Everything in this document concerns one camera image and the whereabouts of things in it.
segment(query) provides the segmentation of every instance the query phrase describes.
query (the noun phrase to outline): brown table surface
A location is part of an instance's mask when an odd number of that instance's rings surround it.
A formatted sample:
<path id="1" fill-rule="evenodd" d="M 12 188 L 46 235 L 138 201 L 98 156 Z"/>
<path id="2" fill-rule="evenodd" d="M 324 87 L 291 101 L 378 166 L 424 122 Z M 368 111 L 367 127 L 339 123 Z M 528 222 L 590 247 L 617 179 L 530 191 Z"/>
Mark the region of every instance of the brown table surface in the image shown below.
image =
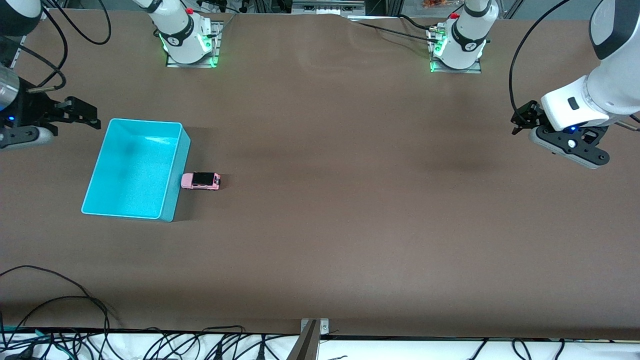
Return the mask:
<path id="1" fill-rule="evenodd" d="M 71 13 L 104 38 L 102 13 Z M 113 327 L 296 332 L 321 317 L 338 334 L 640 335 L 640 139 L 612 127 L 611 162 L 588 170 L 511 136 L 508 69 L 530 22 L 498 21 L 483 73 L 459 75 L 430 73 L 419 40 L 334 15 L 239 15 L 217 69 L 167 69 L 147 14 L 110 15 L 102 47 L 56 16 L 68 85 L 51 97 L 95 105 L 104 128 L 183 123 L 186 170 L 215 170 L 224 189 L 180 193 L 170 224 L 84 215 L 104 130 L 62 124 L 52 145 L 0 156 L 3 269 L 79 281 L 116 309 Z M 597 65 L 587 28 L 536 30 L 516 65 L 518 104 Z M 48 21 L 26 45 L 61 56 Z M 37 83 L 49 70 L 23 54 L 17 72 Z M 32 270 L 0 288 L 8 323 L 78 293 Z M 101 320 L 69 302 L 29 324 Z"/>

